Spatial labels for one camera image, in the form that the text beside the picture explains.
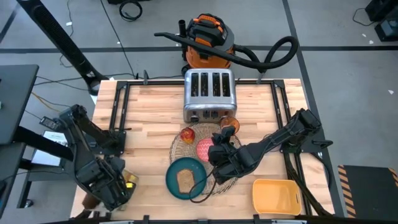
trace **vacuum cleaner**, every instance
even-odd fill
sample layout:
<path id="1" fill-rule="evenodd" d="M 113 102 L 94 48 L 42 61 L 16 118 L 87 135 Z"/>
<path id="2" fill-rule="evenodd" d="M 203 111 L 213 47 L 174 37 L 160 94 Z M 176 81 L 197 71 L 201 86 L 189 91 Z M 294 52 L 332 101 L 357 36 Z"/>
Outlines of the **vacuum cleaner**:
<path id="1" fill-rule="evenodd" d="M 283 37 L 270 49 L 265 61 L 260 62 L 253 51 L 234 43 L 232 30 L 217 16 L 200 14 L 189 22 L 188 27 L 184 20 L 179 20 L 178 26 L 179 34 L 159 32 L 154 35 L 166 37 L 181 44 L 182 57 L 188 62 L 188 65 L 182 68 L 182 75 L 190 68 L 229 68 L 231 62 L 234 62 L 257 69 L 260 72 L 260 80 L 268 69 L 277 68 L 289 62 L 299 47 L 299 42 L 295 37 Z M 287 55 L 271 62 L 272 56 L 285 43 L 292 45 Z M 244 53 L 250 60 L 236 56 L 236 52 Z"/>

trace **gray floor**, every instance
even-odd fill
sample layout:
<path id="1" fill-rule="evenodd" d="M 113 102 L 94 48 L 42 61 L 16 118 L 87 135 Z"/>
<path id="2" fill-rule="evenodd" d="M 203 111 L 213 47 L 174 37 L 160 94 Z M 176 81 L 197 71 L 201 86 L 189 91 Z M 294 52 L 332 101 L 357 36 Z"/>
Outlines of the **gray floor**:
<path id="1" fill-rule="evenodd" d="M 70 27 L 67 0 L 42 0 L 67 32 Z M 302 46 L 379 46 L 398 45 L 397 42 L 379 41 L 373 26 L 363 27 L 351 18 L 354 10 L 365 7 L 369 0 L 288 0 L 290 10 Z M 6 24 L 16 2 L 0 2 L 0 30 Z M 202 12 L 210 12 L 223 18 L 235 33 L 236 43 L 241 45 L 273 45 L 281 37 L 290 35 L 284 5 L 280 0 L 250 1 L 186 1 L 152 0 L 143 2 L 144 13 L 133 23 L 123 21 L 118 8 L 105 4 L 109 16 L 125 47 L 172 47 L 175 43 L 153 32 L 178 32 L 177 21 L 189 20 Z M 119 47 L 101 4 L 98 0 L 70 0 L 75 33 L 73 40 L 79 47 Z M 365 13 L 358 19 L 369 22 Z M 19 10 L 1 49 L 53 49 L 54 46 Z M 266 51 L 255 51 L 264 58 Z M 277 52 L 281 57 L 286 52 Z M 103 74 L 130 72 L 124 55 L 118 53 L 85 54 Z M 63 68 L 58 61 L 60 54 L 0 54 L 0 65 L 30 64 L 40 66 L 39 75 L 53 80 L 77 77 L 73 68 Z M 180 52 L 128 52 L 127 56 L 135 72 L 143 69 L 151 77 L 172 76 L 180 73 L 184 63 Z M 397 51 L 311 51 L 303 52 L 308 76 L 327 139 L 334 141 L 329 148 L 334 169 L 338 164 L 391 167 L 398 170 L 398 76 Z M 237 77 L 257 77 L 257 71 L 233 65 Z M 301 78 L 302 73 L 295 57 L 286 66 L 269 70 L 270 78 Z M 128 78 L 128 75 L 117 78 Z M 81 80 L 69 82 L 84 88 Z M 91 116 L 94 104 L 85 91 L 74 90 L 58 84 L 41 85 L 33 92 L 44 98 L 72 105 L 84 105 Z M 53 117 L 57 114 L 29 99 L 27 111 L 38 116 Z M 22 125 L 41 134 L 45 129 L 37 118 L 25 114 Z M 26 157 L 32 151 L 27 150 Z M 73 202 L 75 184 L 69 182 L 34 183 L 29 198 L 35 205 L 28 209 L 16 209 L 23 177 L 18 177 L 0 223 L 43 223 L 66 220 Z"/>

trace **silver toaster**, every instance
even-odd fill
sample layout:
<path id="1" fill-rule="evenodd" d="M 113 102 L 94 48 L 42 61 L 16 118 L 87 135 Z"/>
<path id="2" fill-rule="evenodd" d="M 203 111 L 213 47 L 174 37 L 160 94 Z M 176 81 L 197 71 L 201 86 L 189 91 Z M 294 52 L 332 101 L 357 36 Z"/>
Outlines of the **silver toaster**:
<path id="1" fill-rule="evenodd" d="M 236 114 L 235 77 L 229 69 L 189 69 L 184 94 L 185 122 L 219 122 Z"/>

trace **woven placemat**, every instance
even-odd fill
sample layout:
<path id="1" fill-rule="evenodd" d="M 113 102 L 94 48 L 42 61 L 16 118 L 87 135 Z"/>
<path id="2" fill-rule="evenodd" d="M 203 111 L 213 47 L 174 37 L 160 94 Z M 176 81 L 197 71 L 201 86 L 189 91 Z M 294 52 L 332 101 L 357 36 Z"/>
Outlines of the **woven placemat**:
<path id="1" fill-rule="evenodd" d="M 213 170 L 213 166 L 209 162 L 204 162 L 200 160 L 197 156 L 197 144 L 200 140 L 212 137 L 213 133 L 221 133 L 221 128 L 218 124 L 209 124 L 209 123 L 197 123 L 189 126 L 189 128 L 193 129 L 195 132 L 195 139 L 192 144 L 187 144 L 180 138 L 180 134 L 178 134 L 170 148 L 170 163 L 181 157 L 192 157 L 200 161 L 206 169 L 206 173 L 209 174 Z M 236 148 L 241 147 L 241 143 L 236 136 L 232 136 L 230 142 L 234 144 Z M 225 183 L 218 185 L 212 194 L 220 194 L 228 189 L 230 189 L 238 178 L 231 178 L 227 180 Z M 201 193 L 202 195 L 208 195 L 210 190 L 215 182 L 215 178 L 213 175 L 207 178 L 206 187 Z"/>

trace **wooden table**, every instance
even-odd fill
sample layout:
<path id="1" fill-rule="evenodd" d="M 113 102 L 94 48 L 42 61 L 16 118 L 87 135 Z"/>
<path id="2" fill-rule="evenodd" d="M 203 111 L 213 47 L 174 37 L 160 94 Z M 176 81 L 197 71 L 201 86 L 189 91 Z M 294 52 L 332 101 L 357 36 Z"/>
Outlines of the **wooden table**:
<path id="1" fill-rule="evenodd" d="M 299 79 L 285 79 L 291 113 L 307 108 Z M 116 82 L 103 81 L 98 94 L 93 122 L 108 129 Z M 125 128 L 126 149 L 122 158 L 126 169 L 139 176 L 134 195 L 125 211 L 115 210 L 114 220 L 188 219 L 251 219 L 256 213 L 252 205 L 252 184 L 258 179 L 286 179 L 284 159 L 279 152 L 269 152 L 259 167 L 240 178 L 227 192 L 211 196 L 201 204 L 173 197 L 165 185 L 165 173 L 170 165 L 169 150 L 174 137 L 187 124 L 183 122 L 183 86 L 132 86 L 129 94 Z M 242 144 L 260 141 L 266 134 L 277 129 L 277 121 L 269 85 L 237 85 L 238 112 L 236 118 L 241 127 L 237 134 Z M 116 124 L 119 124 L 118 113 Z M 308 188 L 329 212 L 333 213 L 330 193 L 323 166 L 309 154 L 301 155 Z M 79 214 L 85 193 L 77 187 L 71 217 Z M 291 218 L 288 215 L 261 214 L 261 218 Z"/>

